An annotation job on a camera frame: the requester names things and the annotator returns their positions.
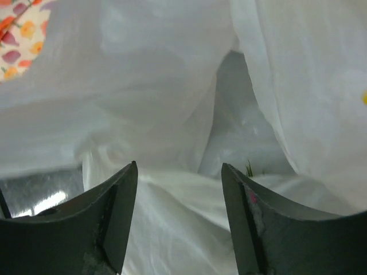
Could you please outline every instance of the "crumpled plastic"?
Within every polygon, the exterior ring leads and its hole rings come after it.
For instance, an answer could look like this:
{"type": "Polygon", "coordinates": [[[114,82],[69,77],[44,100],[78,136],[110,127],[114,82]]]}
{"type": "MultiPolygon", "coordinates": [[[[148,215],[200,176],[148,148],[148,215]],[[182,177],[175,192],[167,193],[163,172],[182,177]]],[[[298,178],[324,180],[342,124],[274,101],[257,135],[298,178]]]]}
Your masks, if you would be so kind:
{"type": "Polygon", "coordinates": [[[367,2],[231,4],[257,102],[293,169],[367,209],[367,2]]]}

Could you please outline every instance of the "plastic bag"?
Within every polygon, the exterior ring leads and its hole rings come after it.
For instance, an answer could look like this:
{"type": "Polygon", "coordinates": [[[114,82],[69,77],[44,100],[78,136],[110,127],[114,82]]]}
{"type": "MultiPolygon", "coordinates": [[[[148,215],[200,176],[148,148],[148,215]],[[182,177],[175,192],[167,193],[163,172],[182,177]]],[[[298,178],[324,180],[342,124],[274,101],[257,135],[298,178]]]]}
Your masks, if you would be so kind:
{"type": "MultiPolygon", "coordinates": [[[[260,173],[291,170],[251,90],[231,92],[237,84],[217,96],[204,153],[215,74],[235,39],[225,0],[59,1],[37,61],[0,86],[0,176],[82,162],[87,190],[136,160],[123,274],[237,274],[221,183],[196,172],[218,177],[221,162],[243,170],[248,160],[260,173]]],[[[290,197],[302,190],[289,187],[290,197]]]]}
{"type": "Polygon", "coordinates": [[[231,3],[257,102],[288,161],[367,209],[367,2],[231,3]]]}
{"type": "Polygon", "coordinates": [[[0,176],[109,174],[107,158],[197,171],[234,39],[225,0],[58,1],[38,59],[0,86],[0,176]]]}

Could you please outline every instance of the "floral pattern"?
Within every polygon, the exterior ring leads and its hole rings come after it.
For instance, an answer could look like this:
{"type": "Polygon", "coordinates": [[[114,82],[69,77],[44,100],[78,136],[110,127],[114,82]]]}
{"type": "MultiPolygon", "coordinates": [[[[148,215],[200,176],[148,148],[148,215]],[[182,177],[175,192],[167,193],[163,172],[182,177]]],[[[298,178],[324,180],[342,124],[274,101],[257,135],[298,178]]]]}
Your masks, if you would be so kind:
{"type": "Polygon", "coordinates": [[[23,74],[42,51],[55,0],[0,0],[0,83],[23,74]]]}

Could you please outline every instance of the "white plastic sheet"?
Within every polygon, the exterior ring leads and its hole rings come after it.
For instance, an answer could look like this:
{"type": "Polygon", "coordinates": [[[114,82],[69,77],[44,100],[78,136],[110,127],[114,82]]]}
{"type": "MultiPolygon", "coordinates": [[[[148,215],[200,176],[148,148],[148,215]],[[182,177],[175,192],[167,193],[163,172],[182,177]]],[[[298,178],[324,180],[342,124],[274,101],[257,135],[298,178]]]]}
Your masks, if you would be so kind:
{"type": "Polygon", "coordinates": [[[287,159],[367,209],[367,2],[231,4],[256,99],[287,159]]]}
{"type": "Polygon", "coordinates": [[[97,184],[107,158],[197,171],[234,39],[225,0],[58,1],[39,58],[0,86],[0,176],[97,161],[97,184]]]}

